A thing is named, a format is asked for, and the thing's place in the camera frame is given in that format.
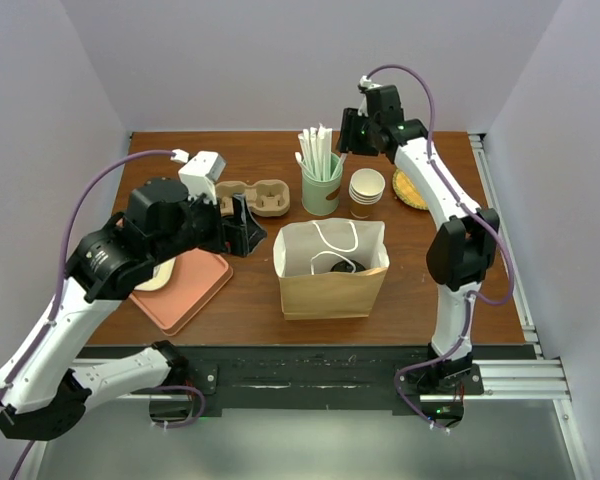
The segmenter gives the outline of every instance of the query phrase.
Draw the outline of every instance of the stack of paper cups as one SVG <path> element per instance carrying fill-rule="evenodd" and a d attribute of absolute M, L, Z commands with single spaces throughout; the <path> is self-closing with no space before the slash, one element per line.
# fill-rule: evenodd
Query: stack of paper cups
<path fill-rule="evenodd" d="M 373 206 L 382 198 L 385 181 L 382 174 L 371 168 L 356 171 L 349 183 L 351 215 L 364 219 L 371 215 Z"/>

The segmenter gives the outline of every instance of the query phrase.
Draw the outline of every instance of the gray wall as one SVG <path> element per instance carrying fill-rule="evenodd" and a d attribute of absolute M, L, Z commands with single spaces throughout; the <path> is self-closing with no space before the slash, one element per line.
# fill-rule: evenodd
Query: gray wall
<path fill-rule="evenodd" d="M 424 75 L 441 130 L 482 132 L 559 0 L 62 0 L 131 130 L 339 126 L 358 80 L 398 62 Z M 396 82 L 410 117 L 420 87 Z"/>
<path fill-rule="evenodd" d="M 600 0 L 564 0 L 487 151 L 540 340 L 600 478 Z"/>
<path fill-rule="evenodd" d="M 124 137 L 61 4 L 0 2 L 0 366 L 51 297 L 70 205 Z M 115 186 L 95 192 L 74 238 L 104 219 Z M 21 449 L 0 435 L 0 478 Z"/>

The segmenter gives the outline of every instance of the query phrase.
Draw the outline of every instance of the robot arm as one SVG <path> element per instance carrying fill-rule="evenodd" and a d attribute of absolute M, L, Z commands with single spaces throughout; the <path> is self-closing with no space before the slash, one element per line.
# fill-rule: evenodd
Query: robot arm
<path fill-rule="evenodd" d="M 427 267 L 438 284 L 438 313 L 436 330 L 431 340 L 431 356 L 444 355 L 462 336 L 466 321 L 466 294 L 478 291 L 486 270 L 495 258 L 495 241 L 460 207 L 449 187 L 429 163 L 427 135 L 419 120 L 404 120 L 397 89 L 393 85 L 372 84 L 362 77 L 359 84 L 365 98 L 359 108 L 344 110 L 338 150 L 360 155 L 385 154 L 414 183 L 438 229 L 429 251 Z M 459 195 L 462 203 L 481 216 L 496 231 L 499 217 L 493 209 L 480 206 L 462 190 L 431 148 L 443 177 Z M 438 368 L 437 377 L 457 375 L 471 366 L 471 341 L 464 336 L 449 362 Z"/>
<path fill-rule="evenodd" d="M 157 265 L 194 248 L 247 256 L 266 237 L 244 196 L 234 196 L 233 216 L 221 216 L 214 184 L 225 165 L 222 157 L 200 152 L 189 160 L 182 151 L 174 156 L 186 162 L 181 181 L 149 180 L 131 193 L 126 212 L 80 241 L 66 264 L 58 315 L 48 319 L 50 303 L 0 368 L 0 429 L 7 438 L 52 440 L 104 402 L 186 378 L 187 361 L 169 342 L 104 365 L 69 368 L 95 329 Z M 42 342 L 7 384 L 13 365 L 42 329 Z"/>

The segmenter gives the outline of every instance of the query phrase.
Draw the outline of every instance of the pencil cup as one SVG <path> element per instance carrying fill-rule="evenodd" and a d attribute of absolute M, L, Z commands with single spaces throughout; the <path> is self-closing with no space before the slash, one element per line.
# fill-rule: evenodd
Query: pencil cup
<path fill-rule="evenodd" d="M 340 157 L 331 154 L 331 171 L 334 171 Z M 302 206 L 311 215 L 323 217 L 333 213 L 340 203 L 340 183 L 342 182 L 342 167 L 336 171 L 333 180 L 321 182 L 311 174 L 302 170 Z"/>

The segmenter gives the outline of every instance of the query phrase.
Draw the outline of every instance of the white bag handle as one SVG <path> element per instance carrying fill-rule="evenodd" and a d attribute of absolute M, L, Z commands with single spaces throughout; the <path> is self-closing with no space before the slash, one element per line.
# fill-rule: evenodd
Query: white bag handle
<path fill-rule="evenodd" d="M 349 265 L 351 265 L 351 267 L 353 268 L 353 272 L 351 272 L 351 273 L 356 273 L 357 268 L 356 268 L 355 264 L 351 260 L 349 260 L 347 257 L 345 257 L 344 255 L 340 255 L 339 253 L 336 253 L 336 252 L 331 252 L 329 250 L 324 250 L 323 252 L 320 252 L 320 253 L 318 253 L 317 255 L 314 255 L 311 258 L 311 275 L 315 275 L 316 274 L 315 268 L 313 266 L 313 261 L 316 258 L 318 258 L 320 255 L 326 255 L 326 254 L 335 255 L 336 257 L 340 257 L 345 262 L 347 262 Z"/>
<path fill-rule="evenodd" d="M 358 249 L 358 232 L 356 232 L 356 226 L 353 224 L 353 222 L 351 220 L 349 220 L 349 225 L 351 225 L 351 231 L 353 232 L 353 248 L 350 248 L 349 250 L 334 247 L 333 245 L 331 245 L 329 242 L 327 242 L 327 239 L 324 238 L 324 235 L 322 234 L 322 230 L 320 230 L 320 225 L 318 225 L 318 222 L 316 222 L 315 220 L 312 220 L 311 223 L 313 223 L 316 226 L 316 228 L 318 229 L 318 234 L 320 235 L 320 238 L 322 239 L 324 244 L 327 247 L 329 247 L 330 249 L 336 250 L 336 251 L 342 252 L 342 253 L 351 253 L 351 252 L 355 252 Z"/>
<path fill-rule="evenodd" d="M 349 225 L 351 225 L 351 231 L 353 232 L 353 248 L 350 248 L 348 250 L 343 249 L 343 248 L 338 248 L 338 247 L 334 247 L 333 245 L 331 245 L 329 242 L 327 242 L 327 239 L 324 238 L 324 235 L 322 234 L 322 230 L 320 230 L 320 225 L 318 225 L 318 222 L 316 222 L 315 220 L 313 220 L 311 223 L 313 223 L 316 226 L 316 229 L 318 230 L 318 234 L 320 235 L 320 238 L 322 239 L 322 241 L 324 242 L 324 244 L 331 248 L 332 250 L 337 250 L 338 252 L 342 252 L 342 253 L 351 253 L 351 252 L 355 252 L 358 249 L 358 232 L 356 232 L 356 226 L 354 225 L 354 223 L 349 220 Z M 352 273 L 356 273 L 357 268 L 355 266 L 355 264 L 349 260 L 348 258 L 344 257 L 343 255 L 340 255 L 339 253 L 336 252 L 331 252 L 329 250 L 323 250 L 322 252 L 318 253 L 317 255 L 314 255 L 311 258 L 311 275 L 315 275 L 315 267 L 313 266 L 313 261 L 318 258 L 320 255 L 325 255 L 325 254 L 329 254 L 329 255 L 335 255 L 336 257 L 340 257 L 342 260 L 344 260 L 345 262 L 347 262 L 349 265 L 351 265 L 351 267 L 353 268 L 353 272 Z"/>

